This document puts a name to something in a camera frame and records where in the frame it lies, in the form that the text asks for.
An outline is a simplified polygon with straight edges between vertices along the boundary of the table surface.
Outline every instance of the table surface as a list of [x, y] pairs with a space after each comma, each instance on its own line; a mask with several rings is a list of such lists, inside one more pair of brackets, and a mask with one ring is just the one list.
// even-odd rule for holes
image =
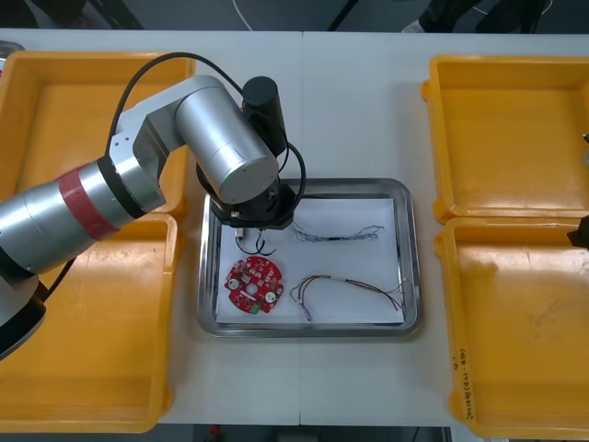
[[[172, 321], [175, 398], [162, 422], [457, 425], [447, 407], [444, 292], [432, 248], [440, 226], [420, 85], [438, 53], [587, 56], [589, 36], [0, 29], [0, 40], [45, 51], [191, 51], [239, 84], [270, 76], [310, 177], [394, 178], [412, 194], [424, 314], [409, 339], [223, 340], [196, 320], [202, 192], [190, 174]], [[294, 161], [285, 175], [297, 176]]]

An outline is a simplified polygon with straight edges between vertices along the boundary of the white cable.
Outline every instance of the white cable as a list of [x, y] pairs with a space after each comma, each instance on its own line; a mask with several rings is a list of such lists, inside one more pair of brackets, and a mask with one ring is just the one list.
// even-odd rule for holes
[[[548, 6], [546, 6], [546, 9], [544, 9], [544, 10], [542, 11], [542, 14], [541, 14], [542, 16], [543, 16], [544, 14], [546, 14], [546, 13], [549, 11], [549, 9], [551, 9], [551, 8], [552, 8], [552, 1], [553, 1], [553, 0], [550, 0], [550, 3], [549, 3], [549, 5], [548, 5]], [[473, 8], [475, 11], [479, 12], [480, 14], [482, 14], [483, 16], [488, 16], [488, 15], [489, 15], [489, 13], [488, 13], [487, 11], [483, 11], [482, 9], [478, 9], [476, 6], [473, 6], [472, 8]]]
[[237, 0], [232, 0], [232, 1], [233, 1], [233, 7], [236, 9], [236, 12], [239, 15], [239, 18], [241, 18], [241, 21], [243, 21], [243, 24], [246, 25], [246, 27], [249, 30], [254, 30], [254, 29], [251, 28], [251, 26], [249, 25], [248, 21], [244, 19], [243, 14], [241, 14], [241, 11], [239, 10], [239, 7], [237, 6]]

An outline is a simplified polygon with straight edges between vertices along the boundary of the dark floor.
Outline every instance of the dark floor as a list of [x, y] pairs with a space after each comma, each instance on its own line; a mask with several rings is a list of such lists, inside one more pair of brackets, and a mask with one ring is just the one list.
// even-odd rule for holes
[[[158, 425], [144, 435], [0, 435], [0, 442], [210, 442], [208, 425]], [[228, 425], [218, 442], [443, 442], [439, 428]]]
[[[345, 0], [236, 0], [254, 30], [325, 30]], [[232, 0], [124, 0], [146, 29], [246, 30]], [[399, 32], [422, 12], [429, 0], [359, 0], [341, 23], [348, 32]], [[490, 10], [497, 0], [482, 0], [479, 9]], [[87, 6], [85, 12], [99, 29], [108, 24]], [[49, 19], [37, 14], [40, 25]], [[553, 0], [539, 22], [538, 33], [589, 33], [589, 1]], [[473, 32], [482, 14], [470, 10], [458, 22], [456, 32]]]

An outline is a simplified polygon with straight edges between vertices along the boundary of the yellow tray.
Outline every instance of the yellow tray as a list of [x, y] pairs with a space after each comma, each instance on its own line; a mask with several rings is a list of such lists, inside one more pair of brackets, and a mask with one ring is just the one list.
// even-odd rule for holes
[[177, 235], [170, 215], [146, 215], [77, 257], [40, 329], [0, 364], [0, 432], [144, 432], [157, 423], [171, 403]]
[[[0, 82], [0, 201], [53, 180], [104, 154], [112, 116], [131, 77], [156, 53], [15, 52]], [[169, 60], [144, 75], [127, 108], [193, 75], [194, 63]], [[188, 150], [172, 154], [160, 184], [180, 215]]]
[[455, 218], [445, 279], [450, 409], [487, 438], [589, 437], [589, 251], [575, 219]]
[[439, 221], [589, 212], [589, 58], [440, 55], [422, 95]]

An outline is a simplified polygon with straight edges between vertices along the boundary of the red circuit board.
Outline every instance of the red circuit board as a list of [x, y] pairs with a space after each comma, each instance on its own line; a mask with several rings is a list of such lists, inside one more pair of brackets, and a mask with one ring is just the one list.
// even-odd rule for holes
[[283, 275], [273, 262], [260, 256], [239, 260], [227, 275], [225, 287], [229, 299], [240, 310], [255, 315], [260, 310], [270, 313], [284, 287]]

